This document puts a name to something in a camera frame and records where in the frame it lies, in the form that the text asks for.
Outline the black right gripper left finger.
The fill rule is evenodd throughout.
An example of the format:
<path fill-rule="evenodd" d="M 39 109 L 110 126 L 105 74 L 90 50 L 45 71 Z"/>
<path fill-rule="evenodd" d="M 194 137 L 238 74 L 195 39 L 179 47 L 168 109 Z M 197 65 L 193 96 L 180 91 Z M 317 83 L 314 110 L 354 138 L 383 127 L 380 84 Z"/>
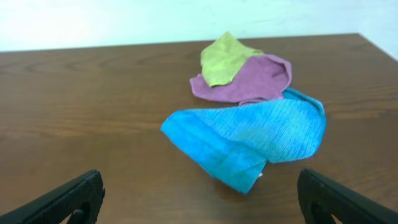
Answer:
<path fill-rule="evenodd" d="M 105 196 L 101 173 L 90 170 L 41 197 L 1 215 L 1 223 L 96 223 Z"/>

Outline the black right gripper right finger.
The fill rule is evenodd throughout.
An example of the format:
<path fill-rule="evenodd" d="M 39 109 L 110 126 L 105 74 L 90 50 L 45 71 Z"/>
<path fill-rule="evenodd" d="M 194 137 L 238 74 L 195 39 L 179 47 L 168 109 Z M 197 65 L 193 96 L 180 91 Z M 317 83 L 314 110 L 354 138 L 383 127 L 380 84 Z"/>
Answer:
<path fill-rule="evenodd" d="M 306 224 L 396 224 L 397 212 L 334 180 L 303 169 L 297 181 L 298 202 Z"/>

